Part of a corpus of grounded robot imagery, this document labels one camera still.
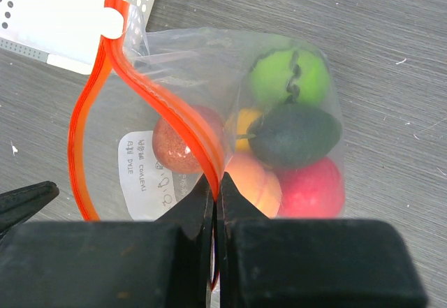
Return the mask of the brown kiwi fruit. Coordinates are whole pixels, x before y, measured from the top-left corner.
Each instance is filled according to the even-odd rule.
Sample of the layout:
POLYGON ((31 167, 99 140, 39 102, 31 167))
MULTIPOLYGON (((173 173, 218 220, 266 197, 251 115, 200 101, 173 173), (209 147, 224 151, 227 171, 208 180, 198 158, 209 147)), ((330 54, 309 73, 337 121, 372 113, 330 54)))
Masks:
MULTIPOLYGON (((224 125, 218 113, 201 105, 194 105, 193 108, 212 127, 218 138, 222 138, 224 125)), ((184 140, 162 117, 154 127, 152 148, 156 159, 174 173, 195 174, 202 171, 199 162, 184 140)))

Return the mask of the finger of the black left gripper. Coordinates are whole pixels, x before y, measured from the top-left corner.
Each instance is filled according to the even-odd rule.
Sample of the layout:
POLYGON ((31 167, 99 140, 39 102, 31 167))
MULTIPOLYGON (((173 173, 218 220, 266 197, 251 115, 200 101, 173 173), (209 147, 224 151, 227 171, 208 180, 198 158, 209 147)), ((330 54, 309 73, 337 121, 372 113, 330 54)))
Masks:
POLYGON ((24 223, 59 195, 54 182, 46 181, 1 194, 1 238, 24 223))

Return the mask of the red apple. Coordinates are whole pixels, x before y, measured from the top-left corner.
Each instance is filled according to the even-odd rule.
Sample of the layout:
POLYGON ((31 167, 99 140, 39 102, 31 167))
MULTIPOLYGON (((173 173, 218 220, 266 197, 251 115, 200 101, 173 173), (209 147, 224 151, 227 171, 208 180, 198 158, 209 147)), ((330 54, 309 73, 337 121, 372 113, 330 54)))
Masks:
POLYGON ((282 190, 280 217, 335 218, 340 214, 345 201, 344 180, 330 158, 277 176, 282 190))

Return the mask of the yellow lemon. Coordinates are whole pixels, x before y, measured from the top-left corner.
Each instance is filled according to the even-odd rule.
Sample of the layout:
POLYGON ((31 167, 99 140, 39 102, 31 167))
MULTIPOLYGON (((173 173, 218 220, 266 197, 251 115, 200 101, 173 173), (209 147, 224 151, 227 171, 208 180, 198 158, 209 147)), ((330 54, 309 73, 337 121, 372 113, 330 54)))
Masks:
POLYGON ((255 108, 242 108, 239 112, 234 112, 223 123, 223 144, 227 152, 252 153, 247 139, 239 139, 239 136, 248 134, 250 125, 262 115, 262 112, 255 108))

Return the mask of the green striped ball fruit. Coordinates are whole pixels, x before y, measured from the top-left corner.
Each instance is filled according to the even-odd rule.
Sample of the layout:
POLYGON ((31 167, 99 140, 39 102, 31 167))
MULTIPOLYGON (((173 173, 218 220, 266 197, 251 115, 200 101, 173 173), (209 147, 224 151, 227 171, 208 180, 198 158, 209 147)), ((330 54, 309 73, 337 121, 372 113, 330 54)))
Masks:
POLYGON ((304 48, 270 50, 256 58, 249 71, 255 101, 270 107, 285 102, 319 105, 330 86, 324 58, 304 48))

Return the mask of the clear orange zip bag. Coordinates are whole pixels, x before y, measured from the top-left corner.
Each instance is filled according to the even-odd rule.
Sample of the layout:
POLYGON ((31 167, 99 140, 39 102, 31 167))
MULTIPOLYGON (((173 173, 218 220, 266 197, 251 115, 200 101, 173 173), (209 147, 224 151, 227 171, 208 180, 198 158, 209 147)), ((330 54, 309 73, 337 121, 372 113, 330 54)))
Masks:
MULTIPOLYGON (((234 112, 255 108, 262 115, 286 103, 259 105, 250 90, 249 71, 270 50, 304 48, 321 55, 330 86, 313 105, 342 123, 327 59, 315 46, 275 34, 215 28, 145 33, 147 54, 132 54, 125 35, 102 36, 88 81, 77 100, 68 132, 68 174, 78 209, 88 221, 156 221, 187 196, 204 177, 212 213, 212 289, 220 279, 216 243, 217 198, 226 166, 236 153, 193 108, 217 112, 224 124, 234 112), (179 174, 155 157, 152 136, 159 118, 180 135, 202 168, 179 174)), ((342 135, 324 156, 343 176, 342 135)))

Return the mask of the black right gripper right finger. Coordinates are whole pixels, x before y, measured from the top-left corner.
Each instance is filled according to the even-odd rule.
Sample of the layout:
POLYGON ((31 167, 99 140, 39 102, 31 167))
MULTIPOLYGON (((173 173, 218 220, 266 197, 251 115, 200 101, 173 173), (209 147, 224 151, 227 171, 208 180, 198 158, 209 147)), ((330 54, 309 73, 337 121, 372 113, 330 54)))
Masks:
POLYGON ((229 175, 217 198, 222 307, 426 307, 402 236, 375 219, 269 219, 229 175))

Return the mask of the dark green avocado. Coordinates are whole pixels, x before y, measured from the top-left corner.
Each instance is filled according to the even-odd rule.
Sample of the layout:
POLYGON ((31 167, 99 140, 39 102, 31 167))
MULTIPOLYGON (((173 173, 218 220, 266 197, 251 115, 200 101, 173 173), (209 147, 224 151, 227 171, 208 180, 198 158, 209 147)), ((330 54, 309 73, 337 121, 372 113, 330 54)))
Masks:
POLYGON ((255 119, 246 135, 258 160, 274 169, 296 169, 327 155, 341 138, 342 123, 316 106, 286 103, 255 119))

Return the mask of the peach fruit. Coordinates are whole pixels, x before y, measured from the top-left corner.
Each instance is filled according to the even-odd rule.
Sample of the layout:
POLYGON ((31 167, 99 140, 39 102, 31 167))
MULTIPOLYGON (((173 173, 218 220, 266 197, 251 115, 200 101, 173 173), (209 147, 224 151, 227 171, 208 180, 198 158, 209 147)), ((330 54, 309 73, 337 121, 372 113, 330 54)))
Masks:
POLYGON ((226 172, 238 191, 265 216, 276 217, 282 192, 277 176, 267 170, 251 155, 236 152, 226 172))

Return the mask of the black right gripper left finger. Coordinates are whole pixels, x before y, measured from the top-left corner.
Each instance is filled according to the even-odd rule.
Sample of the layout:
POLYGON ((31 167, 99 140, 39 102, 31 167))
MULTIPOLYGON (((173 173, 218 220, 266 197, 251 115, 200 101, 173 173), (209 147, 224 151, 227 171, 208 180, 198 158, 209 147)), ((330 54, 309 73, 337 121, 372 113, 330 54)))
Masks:
POLYGON ((33 221, 1 241, 2 307, 209 307, 213 200, 201 177, 156 221, 33 221))

